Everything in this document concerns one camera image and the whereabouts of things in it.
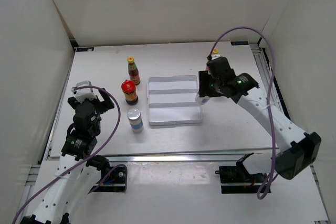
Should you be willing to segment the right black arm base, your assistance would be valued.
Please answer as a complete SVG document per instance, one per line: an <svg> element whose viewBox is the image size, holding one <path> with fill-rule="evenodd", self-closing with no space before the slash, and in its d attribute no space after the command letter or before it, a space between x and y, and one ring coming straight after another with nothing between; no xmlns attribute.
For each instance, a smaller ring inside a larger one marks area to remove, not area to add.
<svg viewBox="0 0 336 224"><path fill-rule="evenodd" d="M256 194L267 177L265 173L244 177L236 166L220 166L215 174L220 178L222 194Z"/></svg>

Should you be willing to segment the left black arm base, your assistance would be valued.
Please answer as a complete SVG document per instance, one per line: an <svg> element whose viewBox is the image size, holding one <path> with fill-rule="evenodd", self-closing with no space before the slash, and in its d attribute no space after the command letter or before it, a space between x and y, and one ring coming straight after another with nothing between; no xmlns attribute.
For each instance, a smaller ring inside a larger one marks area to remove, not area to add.
<svg viewBox="0 0 336 224"><path fill-rule="evenodd" d="M89 193L125 193L127 190L128 168L125 164L107 167Z"/></svg>

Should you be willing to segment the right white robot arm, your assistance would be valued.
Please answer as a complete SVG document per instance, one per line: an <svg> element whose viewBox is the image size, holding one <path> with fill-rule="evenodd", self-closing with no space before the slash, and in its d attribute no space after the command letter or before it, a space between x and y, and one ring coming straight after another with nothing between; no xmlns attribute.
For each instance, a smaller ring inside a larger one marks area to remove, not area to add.
<svg viewBox="0 0 336 224"><path fill-rule="evenodd" d="M209 55L206 69L199 71L196 101L203 105L210 98L226 97L246 110L275 140L278 150L270 155L247 154L236 163L236 177L247 182L255 174L275 170L291 180L317 157L321 137L305 132L290 121L275 105L267 102L264 89L249 74L236 75L227 58Z"/></svg>

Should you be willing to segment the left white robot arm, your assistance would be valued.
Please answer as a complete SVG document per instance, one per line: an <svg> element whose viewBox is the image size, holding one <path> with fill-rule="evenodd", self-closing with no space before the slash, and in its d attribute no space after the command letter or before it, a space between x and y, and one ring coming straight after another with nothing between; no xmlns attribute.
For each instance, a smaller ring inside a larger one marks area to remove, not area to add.
<svg viewBox="0 0 336 224"><path fill-rule="evenodd" d="M40 204L21 223L70 223L76 203L89 194L96 184L108 180L107 158L95 150L101 133L101 116L119 108L116 99L104 88L80 83L72 89L68 104L75 114L66 133L54 179L31 196L24 206L43 194Z"/></svg>

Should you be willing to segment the silver-lid white shaker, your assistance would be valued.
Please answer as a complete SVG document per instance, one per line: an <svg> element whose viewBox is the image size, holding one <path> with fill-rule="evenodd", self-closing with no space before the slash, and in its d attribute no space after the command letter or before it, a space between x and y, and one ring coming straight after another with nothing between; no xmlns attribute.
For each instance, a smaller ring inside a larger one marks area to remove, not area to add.
<svg viewBox="0 0 336 224"><path fill-rule="evenodd" d="M196 94L195 102L199 105L205 105L210 100L210 97L205 96L202 97L199 93Z"/></svg>
<svg viewBox="0 0 336 224"><path fill-rule="evenodd" d="M132 131L141 132L144 129L141 112L137 108L132 108L127 112Z"/></svg>

